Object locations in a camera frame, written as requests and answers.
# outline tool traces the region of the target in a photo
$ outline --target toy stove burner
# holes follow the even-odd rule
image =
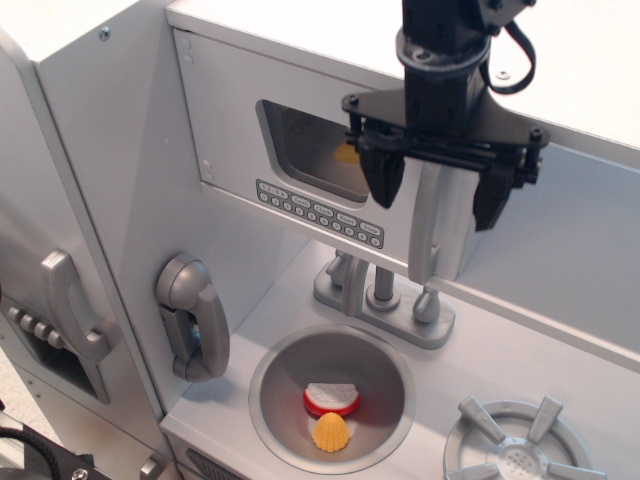
[[[562,404],[521,402],[458,407],[462,417],[447,439],[446,480],[606,480],[592,469],[580,439],[560,420]]]

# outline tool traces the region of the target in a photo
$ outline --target refrigerator handle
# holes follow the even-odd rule
[[[78,325],[69,302],[69,293],[74,285],[80,286],[80,277],[71,256],[56,249],[40,266],[44,295],[55,330],[74,353],[97,365],[111,348],[103,334],[95,330],[84,333]]]

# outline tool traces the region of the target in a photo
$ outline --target robotic arm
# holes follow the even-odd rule
[[[348,142],[373,198],[389,208],[400,188],[404,157],[476,171],[476,230],[493,228],[512,188],[535,183],[549,134],[491,97],[524,89],[533,79],[533,45],[513,20],[535,0],[404,0],[396,50],[403,89],[349,95]],[[529,73],[510,87],[489,78],[491,37],[501,29],[520,45]]]

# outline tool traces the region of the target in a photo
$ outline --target metal sink basin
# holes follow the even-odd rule
[[[339,452],[313,443],[317,417],[302,401],[309,383],[352,383],[360,392],[360,405],[345,416],[351,439]],[[415,388],[391,345],[346,325],[321,325],[267,352],[251,380],[249,409],[258,435],[280,459],[314,473],[351,473],[380,462],[402,443],[413,422]]]

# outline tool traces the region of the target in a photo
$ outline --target toy fruit slice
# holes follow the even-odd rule
[[[345,416],[360,403],[360,394],[351,383],[310,383],[303,394],[309,413],[322,416],[333,412]]]

